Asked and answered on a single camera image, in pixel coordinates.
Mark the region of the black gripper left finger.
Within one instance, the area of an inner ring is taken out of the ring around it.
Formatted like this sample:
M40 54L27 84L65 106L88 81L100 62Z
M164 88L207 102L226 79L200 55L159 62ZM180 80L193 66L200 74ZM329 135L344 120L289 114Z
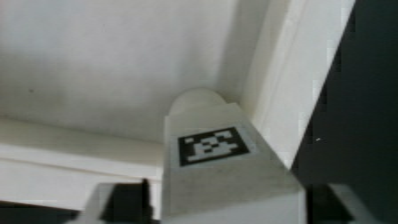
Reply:
M150 181L102 183L74 224L155 224Z

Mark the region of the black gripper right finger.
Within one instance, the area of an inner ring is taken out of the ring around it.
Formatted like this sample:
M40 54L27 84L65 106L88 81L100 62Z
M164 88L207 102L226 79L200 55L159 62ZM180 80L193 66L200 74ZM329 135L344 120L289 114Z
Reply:
M386 224L344 184L315 184L306 187L306 212L308 224Z

